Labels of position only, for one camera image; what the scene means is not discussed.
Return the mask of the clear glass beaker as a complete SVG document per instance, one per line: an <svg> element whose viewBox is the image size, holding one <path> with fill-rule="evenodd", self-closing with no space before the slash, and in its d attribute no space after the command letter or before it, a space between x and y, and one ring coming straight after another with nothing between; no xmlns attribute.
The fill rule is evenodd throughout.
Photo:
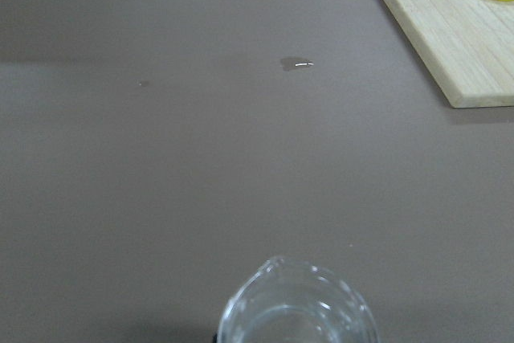
<svg viewBox="0 0 514 343"><path fill-rule="evenodd" d="M230 297L215 342L379 342L362 295L326 268L268 259Z"/></svg>

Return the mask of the wooden cutting board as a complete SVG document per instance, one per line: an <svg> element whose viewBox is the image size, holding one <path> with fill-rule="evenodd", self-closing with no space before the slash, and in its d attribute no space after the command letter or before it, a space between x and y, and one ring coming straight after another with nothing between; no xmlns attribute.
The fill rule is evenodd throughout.
<svg viewBox="0 0 514 343"><path fill-rule="evenodd" d="M454 108L513 104L513 3L383 0Z"/></svg>

